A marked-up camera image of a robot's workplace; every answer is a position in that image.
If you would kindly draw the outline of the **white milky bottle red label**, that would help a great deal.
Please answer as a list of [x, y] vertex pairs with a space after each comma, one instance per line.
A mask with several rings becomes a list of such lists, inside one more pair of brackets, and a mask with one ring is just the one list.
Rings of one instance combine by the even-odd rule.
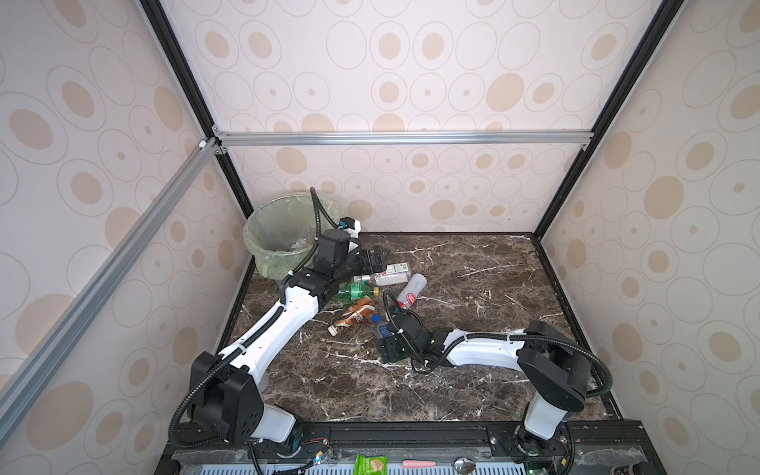
[[420, 273], [414, 274], [404, 289], [398, 294], [397, 302], [403, 309], [411, 309], [419, 300], [422, 291], [428, 285], [428, 280]]

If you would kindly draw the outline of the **brown coffee bottle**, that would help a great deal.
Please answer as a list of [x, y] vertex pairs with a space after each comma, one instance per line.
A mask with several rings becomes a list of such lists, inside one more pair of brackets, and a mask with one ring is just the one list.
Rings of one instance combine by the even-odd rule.
[[340, 317], [340, 320], [328, 327], [328, 332], [332, 336], [337, 336], [350, 327], [370, 320], [375, 314], [376, 308], [373, 301], [369, 297], [362, 297]]

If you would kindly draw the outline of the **small blue label water bottle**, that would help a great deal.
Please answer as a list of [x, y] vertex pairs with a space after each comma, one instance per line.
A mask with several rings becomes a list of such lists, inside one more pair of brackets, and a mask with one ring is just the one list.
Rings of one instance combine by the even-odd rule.
[[390, 338], [390, 336], [392, 336], [392, 333], [388, 329], [389, 323], [384, 317], [380, 315], [374, 315], [371, 320], [376, 340], [385, 340], [386, 338]]

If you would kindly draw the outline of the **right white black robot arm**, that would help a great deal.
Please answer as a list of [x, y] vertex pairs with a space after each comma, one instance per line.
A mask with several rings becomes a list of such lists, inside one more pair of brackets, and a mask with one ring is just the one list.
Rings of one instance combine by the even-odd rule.
[[388, 291], [382, 294], [389, 336], [378, 342], [385, 362], [409, 360], [413, 372], [429, 375], [441, 367], [493, 366], [518, 371], [536, 395], [522, 420], [523, 439], [552, 439], [570, 414], [589, 398], [613, 387], [609, 367], [590, 350], [568, 340], [546, 322], [532, 321], [512, 334], [428, 330], [413, 310]]

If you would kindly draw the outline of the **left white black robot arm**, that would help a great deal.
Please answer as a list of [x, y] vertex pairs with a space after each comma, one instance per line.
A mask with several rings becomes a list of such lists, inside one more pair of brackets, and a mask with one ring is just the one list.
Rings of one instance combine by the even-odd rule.
[[206, 441], [184, 441], [179, 425], [188, 416], [211, 433], [208, 443], [225, 441], [243, 447], [251, 439], [281, 445], [294, 443], [297, 419], [263, 403], [259, 385], [273, 359], [342, 285], [387, 267], [381, 247], [365, 249], [358, 239], [360, 223], [345, 217], [335, 221], [310, 193], [316, 237], [312, 249], [283, 279], [278, 300], [243, 336], [218, 354], [203, 352], [193, 362], [188, 394], [168, 426], [168, 442], [180, 449], [203, 447]]

